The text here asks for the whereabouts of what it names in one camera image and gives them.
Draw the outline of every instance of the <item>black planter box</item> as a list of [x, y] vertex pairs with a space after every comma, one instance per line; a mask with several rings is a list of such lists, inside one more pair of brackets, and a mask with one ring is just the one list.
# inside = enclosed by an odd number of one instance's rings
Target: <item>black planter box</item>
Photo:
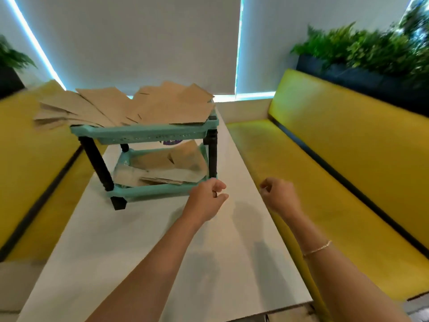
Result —
[[379, 75], [360, 68], [346, 68], [339, 64], [322, 70], [322, 65], [320, 59], [300, 55], [297, 70], [429, 117], [429, 86], [417, 89], [410, 81], [402, 78]]
[[8, 66], [0, 65], [0, 99], [8, 97], [21, 89], [24, 89], [24, 85], [15, 70]]

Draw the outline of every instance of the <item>stack of paper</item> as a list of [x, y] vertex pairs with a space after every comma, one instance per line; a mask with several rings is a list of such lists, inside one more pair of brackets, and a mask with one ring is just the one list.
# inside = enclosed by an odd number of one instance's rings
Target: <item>stack of paper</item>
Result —
[[129, 187], [153, 183], [197, 183], [207, 175], [207, 163], [195, 140], [174, 148], [131, 158], [130, 166], [118, 164], [113, 181]]
[[62, 91], [40, 100], [35, 126], [203, 123], [214, 107], [209, 103], [213, 95], [196, 84], [183, 86], [171, 81], [141, 87], [132, 100], [115, 87], [76, 91]]

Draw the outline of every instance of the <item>hand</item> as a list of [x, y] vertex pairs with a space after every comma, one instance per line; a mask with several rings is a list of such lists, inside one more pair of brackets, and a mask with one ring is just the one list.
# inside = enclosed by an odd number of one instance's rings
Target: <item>hand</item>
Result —
[[259, 193], [265, 205], [278, 213], [283, 219], [302, 213], [301, 203], [292, 182], [267, 177], [260, 184]]
[[189, 192], [189, 199], [183, 209], [183, 216], [196, 219], [201, 225], [209, 221], [229, 198], [229, 195], [222, 193], [215, 197], [217, 192], [222, 192], [227, 186], [218, 179], [211, 178], [201, 182]]

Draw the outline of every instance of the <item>white tabletop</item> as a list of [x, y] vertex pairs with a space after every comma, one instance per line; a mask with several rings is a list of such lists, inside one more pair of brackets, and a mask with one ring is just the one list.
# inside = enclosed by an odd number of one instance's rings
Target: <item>white tabletop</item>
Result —
[[[110, 170], [120, 151], [117, 145], [107, 148]], [[311, 301], [222, 120], [217, 163], [229, 200], [190, 244], [163, 322], [226, 322]], [[93, 176], [18, 321], [83, 322], [149, 253], [186, 200], [134, 201], [114, 211]]]

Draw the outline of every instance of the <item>yellow leather seat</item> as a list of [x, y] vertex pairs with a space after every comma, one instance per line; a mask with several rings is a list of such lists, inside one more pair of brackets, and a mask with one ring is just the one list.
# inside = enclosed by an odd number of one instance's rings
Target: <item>yellow leather seat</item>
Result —
[[[429, 290], [429, 260], [314, 162], [269, 120], [228, 124], [255, 182], [292, 181], [303, 209], [335, 245], [391, 298], [404, 301]], [[273, 220], [323, 320], [329, 314], [287, 225]]]
[[429, 248], [429, 119], [287, 70], [269, 113]]
[[[52, 80], [0, 101], [0, 247], [80, 145], [67, 126], [48, 131], [33, 127], [38, 100], [61, 90]], [[49, 257], [93, 172], [81, 153], [8, 260]]]

